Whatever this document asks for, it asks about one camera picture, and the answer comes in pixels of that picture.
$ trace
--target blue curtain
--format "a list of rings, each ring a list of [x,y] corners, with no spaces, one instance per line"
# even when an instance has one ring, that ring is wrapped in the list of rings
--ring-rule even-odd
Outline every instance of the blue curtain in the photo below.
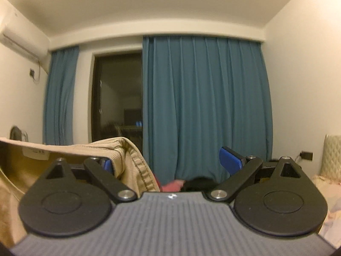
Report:
[[[272,110],[260,43],[145,37],[143,120],[143,155],[162,184],[227,179],[222,146],[269,159]]]
[[[78,55],[78,46],[52,52],[45,95],[44,144],[73,144],[73,93]]]

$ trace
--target door frame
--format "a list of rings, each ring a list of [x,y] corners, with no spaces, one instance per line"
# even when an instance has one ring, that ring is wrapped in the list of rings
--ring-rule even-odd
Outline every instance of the door frame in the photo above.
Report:
[[[91,92],[89,92],[89,100],[90,100],[90,118],[89,118],[89,140],[90,142],[94,142],[101,139],[100,128],[101,128],[101,75],[102,68],[99,65],[100,61],[98,58],[108,57],[112,55],[122,55],[122,54],[141,54],[142,57],[142,47],[135,46],[130,47],[129,49],[117,49],[112,52],[93,54],[93,65],[92,65],[92,84],[91,84]]]

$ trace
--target wall-mounted air conditioner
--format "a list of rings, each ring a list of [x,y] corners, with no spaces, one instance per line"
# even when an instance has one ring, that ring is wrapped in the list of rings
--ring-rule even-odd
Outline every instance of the wall-mounted air conditioner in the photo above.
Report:
[[[48,37],[11,4],[3,2],[0,9],[0,42],[29,59],[43,60],[48,53]]]

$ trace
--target clothing label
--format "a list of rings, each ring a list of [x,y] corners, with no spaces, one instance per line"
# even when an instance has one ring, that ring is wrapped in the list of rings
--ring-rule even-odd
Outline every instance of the clothing label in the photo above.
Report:
[[[40,161],[47,161],[50,158],[50,152],[28,147],[23,147],[23,155],[25,157]]]

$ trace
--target power cord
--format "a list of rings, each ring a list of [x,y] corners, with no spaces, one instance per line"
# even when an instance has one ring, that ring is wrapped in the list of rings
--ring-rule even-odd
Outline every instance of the power cord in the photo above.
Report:
[[[35,84],[38,84],[40,82],[40,69],[41,69],[40,61],[38,61],[38,64],[39,64],[39,71],[38,71],[38,78],[37,79],[35,79],[35,71],[33,69],[30,69],[30,77],[32,77],[33,82]]]
[[[301,157],[301,153],[300,155],[298,155],[296,158],[295,158],[295,163],[297,163],[297,160]]]

